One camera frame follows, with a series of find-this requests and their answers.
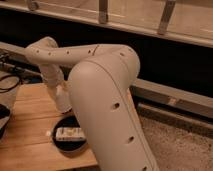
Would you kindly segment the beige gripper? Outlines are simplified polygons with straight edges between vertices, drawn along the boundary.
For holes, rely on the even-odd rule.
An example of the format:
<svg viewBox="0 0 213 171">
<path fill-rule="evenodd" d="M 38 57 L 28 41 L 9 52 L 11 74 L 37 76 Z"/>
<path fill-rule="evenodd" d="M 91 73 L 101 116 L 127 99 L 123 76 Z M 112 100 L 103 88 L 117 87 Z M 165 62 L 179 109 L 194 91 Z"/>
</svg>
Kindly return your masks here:
<svg viewBox="0 0 213 171">
<path fill-rule="evenodd" d="M 67 113 L 72 109 L 65 82 L 60 83 L 56 87 L 48 87 L 47 91 L 60 113 Z"/>
</svg>

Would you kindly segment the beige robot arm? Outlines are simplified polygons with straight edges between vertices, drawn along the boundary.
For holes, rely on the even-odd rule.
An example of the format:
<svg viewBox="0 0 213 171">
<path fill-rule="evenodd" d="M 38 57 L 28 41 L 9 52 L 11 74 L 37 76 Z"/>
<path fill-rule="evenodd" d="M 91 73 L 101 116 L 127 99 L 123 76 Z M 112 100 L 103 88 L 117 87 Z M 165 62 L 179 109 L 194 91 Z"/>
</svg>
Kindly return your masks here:
<svg viewBox="0 0 213 171">
<path fill-rule="evenodd" d="M 101 171 L 160 171 L 129 93 L 140 71 L 122 44 L 60 47 L 45 37 L 25 48 L 61 111 L 73 110 Z"/>
</svg>

